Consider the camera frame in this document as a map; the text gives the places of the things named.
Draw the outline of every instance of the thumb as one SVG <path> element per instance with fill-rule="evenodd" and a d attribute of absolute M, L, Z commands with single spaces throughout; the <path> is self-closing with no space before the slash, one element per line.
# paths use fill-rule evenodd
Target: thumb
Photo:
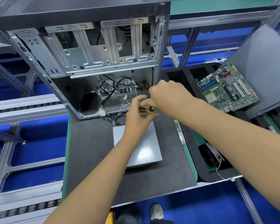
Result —
<path fill-rule="evenodd" d="M 154 99 L 152 98 L 149 98 L 149 99 L 145 99 L 143 100 L 141 103 L 140 103 L 140 107 L 147 107 L 147 106 L 154 106 L 154 107 L 157 107 L 157 104 L 156 102 L 154 101 Z"/>
<path fill-rule="evenodd" d="M 149 114 L 146 118 L 145 118 L 145 121 L 150 124 L 150 122 L 155 118 L 155 117 L 158 117 L 160 115 L 160 113 L 151 113 Z"/>

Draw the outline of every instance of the green circuit board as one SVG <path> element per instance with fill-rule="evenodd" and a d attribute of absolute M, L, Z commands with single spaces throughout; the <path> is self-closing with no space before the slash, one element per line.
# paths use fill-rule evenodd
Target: green circuit board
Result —
<path fill-rule="evenodd" d="M 199 81 L 208 103 L 224 112 L 235 111 L 259 101 L 259 97 L 232 63 L 224 64 Z"/>

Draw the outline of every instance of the person's right hand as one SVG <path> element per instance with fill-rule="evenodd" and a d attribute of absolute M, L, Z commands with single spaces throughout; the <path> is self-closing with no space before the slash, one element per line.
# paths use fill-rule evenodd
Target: person's right hand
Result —
<path fill-rule="evenodd" d="M 179 120 L 189 113 L 189 105 L 193 106 L 199 100 L 193 97 L 180 83 L 161 80 L 156 86 L 149 88 L 151 98 L 140 103 L 141 107 L 155 106 L 162 113 Z"/>

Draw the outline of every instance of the person's left arm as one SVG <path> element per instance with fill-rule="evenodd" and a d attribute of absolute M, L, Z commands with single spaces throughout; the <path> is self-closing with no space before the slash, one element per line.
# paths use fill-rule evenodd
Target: person's left arm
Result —
<path fill-rule="evenodd" d="M 139 95 L 132 100 L 122 139 L 56 208 L 45 224 L 105 223 L 131 155 L 150 122 L 158 115 L 139 111 L 139 101 L 145 98 L 145 95 Z"/>

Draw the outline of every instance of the pants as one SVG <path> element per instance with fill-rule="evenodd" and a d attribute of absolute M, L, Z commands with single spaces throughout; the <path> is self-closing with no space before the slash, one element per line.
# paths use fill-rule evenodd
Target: pants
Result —
<path fill-rule="evenodd" d="M 137 205 L 130 205 L 116 220 L 116 224 L 141 224 L 141 212 Z M 176 224 L 175 222 L 164 220 L 164 219 L 154 219 L 151 224 Z"/>

